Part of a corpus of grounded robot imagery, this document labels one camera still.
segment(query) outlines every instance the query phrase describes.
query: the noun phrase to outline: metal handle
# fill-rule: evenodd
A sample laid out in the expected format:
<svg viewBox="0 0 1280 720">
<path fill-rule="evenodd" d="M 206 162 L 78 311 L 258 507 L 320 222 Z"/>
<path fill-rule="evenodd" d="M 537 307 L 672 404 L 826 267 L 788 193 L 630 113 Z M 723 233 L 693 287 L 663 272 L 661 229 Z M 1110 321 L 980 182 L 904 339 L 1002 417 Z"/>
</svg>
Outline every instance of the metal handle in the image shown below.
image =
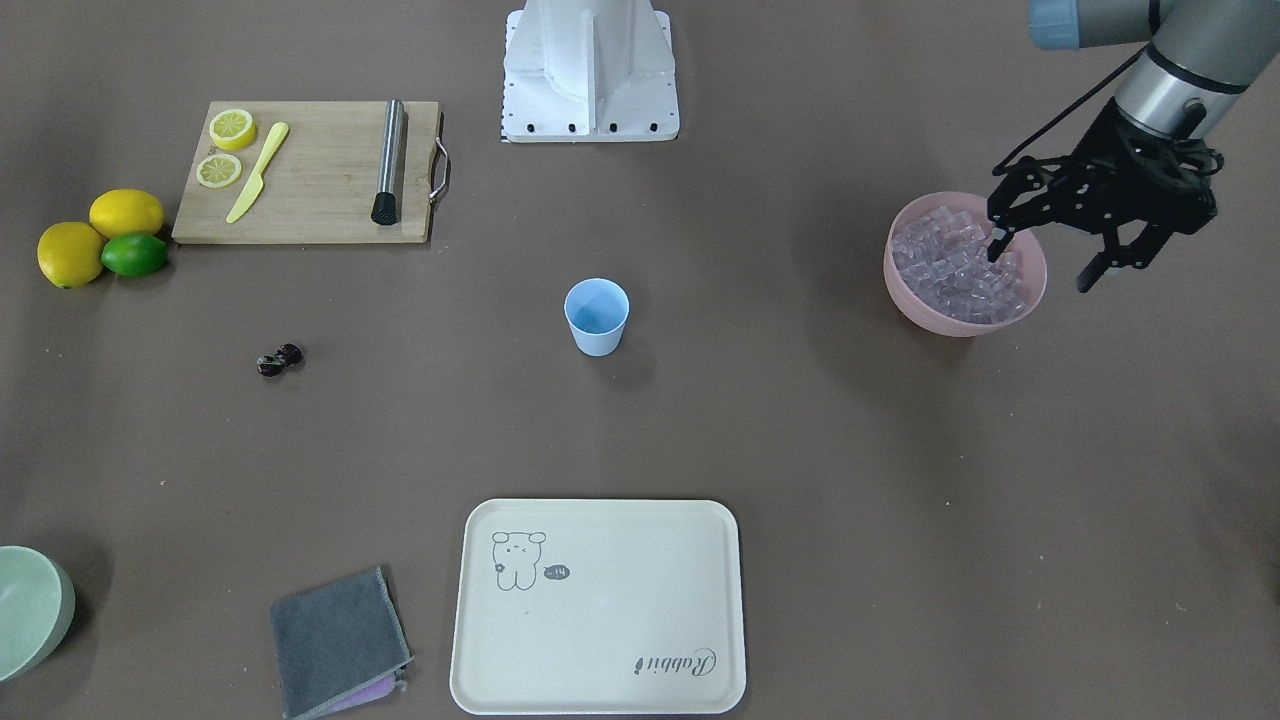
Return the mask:
<svg viewBox="0 0 1280 720">
<path fill-rule="evenodd" d="M 440 181 L 440 184 L 433 187 L 431 188 L 431 193 L 426 196 L 426 201 L 431 202 L 431 204 L 434 204 L 435 199 L 439 197 L 440 193 L 443 193 L 445 191 L 445 188 L 449 187 L 449 151 L 444 149 L 444 143 L 440 142 L 439 137 L 435 138 L 435 147 L 440 151 L 440 155 L 444 155 L 444 179 Z M 440 158 L 436 156 L 435 161 L 431 163 L 431 179 L 433 181 L 435 179 L 435 165 L 439 161 L 440 161 Z"/>
</svg>

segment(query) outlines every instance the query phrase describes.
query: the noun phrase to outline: folded cloth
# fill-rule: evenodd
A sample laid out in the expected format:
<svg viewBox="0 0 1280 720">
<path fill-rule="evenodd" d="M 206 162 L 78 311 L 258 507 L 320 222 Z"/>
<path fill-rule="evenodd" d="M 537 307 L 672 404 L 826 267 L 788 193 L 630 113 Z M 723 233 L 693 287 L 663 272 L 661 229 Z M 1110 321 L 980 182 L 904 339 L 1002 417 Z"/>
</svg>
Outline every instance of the folded cloth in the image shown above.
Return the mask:
<svg viewBox="0 0 1280 720">
<path fill-rule="evenodd" d="M 413 659 L 381 568 L 279 600 L 270 620 L 287 720 L 385 697 Z"/>
</svg>

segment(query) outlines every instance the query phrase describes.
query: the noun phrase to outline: purple cloth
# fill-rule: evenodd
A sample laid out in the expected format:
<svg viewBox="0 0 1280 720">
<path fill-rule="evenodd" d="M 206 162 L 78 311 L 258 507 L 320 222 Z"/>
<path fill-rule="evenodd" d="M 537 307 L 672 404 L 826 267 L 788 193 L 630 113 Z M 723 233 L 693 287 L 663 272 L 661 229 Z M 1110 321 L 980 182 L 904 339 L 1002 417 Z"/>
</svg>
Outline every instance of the purple cloth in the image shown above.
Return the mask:
<svg viewBox="0 0 1280 720">
<path fill-rule="evenodd" d="M 396 689 L 396 676 L 385 675 L 381 680 L 378 680 L 358 693 L 352 693 L 346 700 L 333 703 L 324 714 L 333 715 L 339 710 L 347 710 L 348 707 L 356 707 L 357 705 L 365 705 L 366 702 L 381 700 L 392 694 L 393 689 Z"/>
</svg>

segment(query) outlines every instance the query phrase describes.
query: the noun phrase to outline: green bowl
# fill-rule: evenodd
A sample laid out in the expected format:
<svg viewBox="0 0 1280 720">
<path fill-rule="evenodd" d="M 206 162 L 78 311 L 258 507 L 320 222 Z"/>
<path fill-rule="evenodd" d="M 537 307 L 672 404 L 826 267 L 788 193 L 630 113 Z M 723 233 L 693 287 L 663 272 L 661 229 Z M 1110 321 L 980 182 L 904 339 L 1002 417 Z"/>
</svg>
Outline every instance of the green bowl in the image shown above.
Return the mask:
<svg viewBox="0 0 1280 720">
<path fill-rule="evenodd" d="M 40 665 L 74 614 L 65 570 L 29 547 L 0 547 L 0 683 Z"/>
</svg>

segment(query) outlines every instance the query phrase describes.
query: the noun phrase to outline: green lime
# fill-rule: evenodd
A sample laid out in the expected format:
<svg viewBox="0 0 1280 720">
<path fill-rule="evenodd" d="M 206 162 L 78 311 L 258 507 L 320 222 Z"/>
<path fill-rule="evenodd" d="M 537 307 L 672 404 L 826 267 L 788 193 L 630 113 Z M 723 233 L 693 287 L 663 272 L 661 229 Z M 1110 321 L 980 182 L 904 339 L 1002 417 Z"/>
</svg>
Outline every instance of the green lime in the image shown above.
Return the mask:
<svg viewBox="0 0 1280 720">
<path fill-rule="evenodd" d="M 102 264 L 118 275 L 150 275 L 164 266 L 169 249 L 164 241 L 145 232 L 114 237 L 102 247 Z"/>
</svg>

